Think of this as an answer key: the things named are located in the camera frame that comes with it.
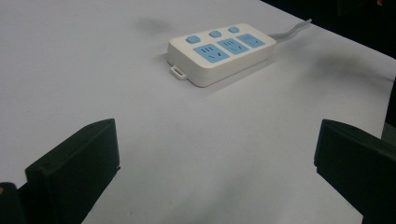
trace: extension cord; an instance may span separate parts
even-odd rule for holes
[[[176,78],[206,87],[266,60],[275,45],[272,37],[241,23],[171,39],[167,61]]]

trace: white surface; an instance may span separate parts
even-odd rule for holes
[[[228,31],[230,27],[237,27],[239,31],[233,34]],[[214,30],[220,32],[222,36],[216,38],[210,36],[209,33]],[[200,42],[194,44],[188,43],[186,39],[192,35],[200,38]],[[243,23],[221,28],[212,28],[211,30],[192,35],[172,38],[169,41],[166,60],[172,65],[172,75],[178,79],[187,78],[199,87],[206,87],[254,64],[261,63],[271,56],[276,45],[276,41],[273,38]],[[237,38],[241,35],[253,35],[255,38],[262,41],[262,46],[253,48],[247,45]],[[234,43],[245,47],[246,51],[233,54],[233,52],[228,51],[219,44],[220,41],[230,39],[232,39]],[[222,50],[223,52],[221,54],[223,56],[227,55],[227,58],[217,62],[210,62],[195,51],[196,48],[201,48],[209,44]]]
[[[256,1],[0,2],[0,181],[115,118],[121,170],[84,223],[361,223],[316,174],[322,119],[381,134],[393,59],[311,25],[270,60],[201,89],[167,41],[297,18]]]

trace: blue button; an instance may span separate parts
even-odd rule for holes
[[[214,38],[221,37],[221,33],[219,31],[212,31],[209,33],[209,35]]]
[[[239,33],[239,29],[237,27],[230,27],[230,29],[228,29],[228,31],[230,31],[231,33],[235,34],[235,33]]]
[[[196,44],[201,42],[201,39],[196,35],[190,35],[189,37],[187,37],[186,41],[190,44]]]

